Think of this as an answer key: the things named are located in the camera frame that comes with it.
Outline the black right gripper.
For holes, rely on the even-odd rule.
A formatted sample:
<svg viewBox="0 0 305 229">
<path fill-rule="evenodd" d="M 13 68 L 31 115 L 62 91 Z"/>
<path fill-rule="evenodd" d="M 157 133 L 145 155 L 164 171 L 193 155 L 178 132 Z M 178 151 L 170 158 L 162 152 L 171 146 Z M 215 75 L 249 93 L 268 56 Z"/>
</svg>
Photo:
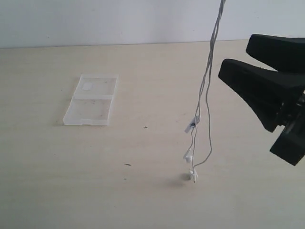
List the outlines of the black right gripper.
<svg viewBox="0 0 305 229">
<path fill-rule="evenodd" d="M 305 76 L 225 59 L 218 77 L 250 106 L 267 131 L 284 126 L 270 152 L 296 166 L 305 156 Z"/>
</svg>

